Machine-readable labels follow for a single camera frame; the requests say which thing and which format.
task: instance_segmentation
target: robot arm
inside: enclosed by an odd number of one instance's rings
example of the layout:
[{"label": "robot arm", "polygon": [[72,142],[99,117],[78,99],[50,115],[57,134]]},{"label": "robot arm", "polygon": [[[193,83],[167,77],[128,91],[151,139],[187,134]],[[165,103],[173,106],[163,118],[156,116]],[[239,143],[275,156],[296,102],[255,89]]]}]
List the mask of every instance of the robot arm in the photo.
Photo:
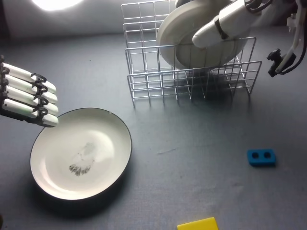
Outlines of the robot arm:
[{"label": "robot arm", "polygon": [[4,63],[0,66],[0,115],[44,127],[59,121],[56,87],[45,77]]},{"label": "robot arm", "polygon": [[[269,7],[273,0],[262,3],[263,0],[237,0],[220,11],[210,23],[204,25],[193,36],[193,43],[199,48],[215,45],[225,39],[234,39],[239,34],[248,30],[255,22],[259,22],[263,17],[263,10]],[[294,21],[288,21],[288,25],[296,28],[293,45],[286,55],[280,55],[280,49],[269,54],[268,60],[274,61],[269,74],[274,77],[277,74],[286,74],[294,70],[303,60],[307,46],[307,35],[304,35],[304,49],[299,61],[292,67],[295,61],[294,51],[298,46],[299,38],[304,30],[307,34],[306,27],[306,7],[307,0],[296,0],[298,10]]]}]

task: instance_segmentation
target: yellow block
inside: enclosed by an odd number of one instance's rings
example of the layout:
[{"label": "yellow block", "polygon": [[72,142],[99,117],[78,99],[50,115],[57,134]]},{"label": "yellow block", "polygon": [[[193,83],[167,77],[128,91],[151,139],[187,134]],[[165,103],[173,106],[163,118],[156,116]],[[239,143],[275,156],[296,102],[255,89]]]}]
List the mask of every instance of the yellow block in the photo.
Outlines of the yellow block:
[{"label": "yellow block", "polygon": [[195,222],[181,224],[177,230],[219,230],[214,217],[201,219]]}]

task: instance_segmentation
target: blue rectangular object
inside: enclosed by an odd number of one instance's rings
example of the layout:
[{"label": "blue rectangular object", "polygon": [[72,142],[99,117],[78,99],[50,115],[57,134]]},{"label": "blue rectangular object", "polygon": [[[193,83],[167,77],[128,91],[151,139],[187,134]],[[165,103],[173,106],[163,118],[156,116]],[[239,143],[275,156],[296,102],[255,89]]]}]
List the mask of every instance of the blue rectangular object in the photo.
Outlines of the blue rectangular object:
[{"label": "blue rectangular object", "polygon": [[252,166],[274,166],[276,157],[272,149],[250,149],[248,162]]}]

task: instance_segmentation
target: dish rack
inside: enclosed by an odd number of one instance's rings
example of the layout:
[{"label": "dish rack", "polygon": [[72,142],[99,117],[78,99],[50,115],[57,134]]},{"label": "dish rack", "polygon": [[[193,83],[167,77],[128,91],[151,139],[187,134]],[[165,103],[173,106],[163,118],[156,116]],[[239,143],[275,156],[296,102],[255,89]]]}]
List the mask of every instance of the dish rack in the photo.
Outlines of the dish rack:
[{"label": "dish rack", "polygon": [[188,95],[192,101],[196,94],[207,99],[223,92],[230,92],[233,98],[239,89],[245,89],[248,96],[251,95],[262,64],[261,61],[251,61],[255,37],[240,38],[247,41],[244,49],[224,65],[176,69],[175,64],[164,61],[160,52],[163,48],[172,48],[175,57],[178,45],[156,44],[159,27],[175,9],[175,0],[129,3],[121,5],[121,9],[127,45],[127,81],[133,106],[137,99],[148,98],[150,103],[151,99],[162,97],[164,102],[165,97],[171,95],[177,101],[183,95]]}]

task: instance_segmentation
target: wire basket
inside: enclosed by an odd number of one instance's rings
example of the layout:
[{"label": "wire basket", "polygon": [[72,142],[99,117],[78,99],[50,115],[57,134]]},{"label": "wire basket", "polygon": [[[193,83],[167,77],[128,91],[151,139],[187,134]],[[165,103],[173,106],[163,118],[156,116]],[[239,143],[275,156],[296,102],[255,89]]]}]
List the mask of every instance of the wire basket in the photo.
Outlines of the wire basket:
[{"label": "wire basket", "polygon": [[160,52],[163,48],[172,48],[175,56],[179,45],[156,44],[159,27],[175,9],[175,0],[123,4],[121,9],[127,45],[127,80],[134,106],[136,100],[141,98],[148,98],[150,102],[154,97],[162,97],[164,101],[166,96],[172,95],[179,100],[180,96],[188,95],[193,100],[195,94],[200,93],[207,99],[212,93],[220,95],[225,91],[233,97],[239,89],[245,89],[249,96],[252,93],[261,68],[261,61],[251,61],[255,37],[240,38],[247,42],[244,49],[224,65],[176,69],[175,63],[166,63]]}]

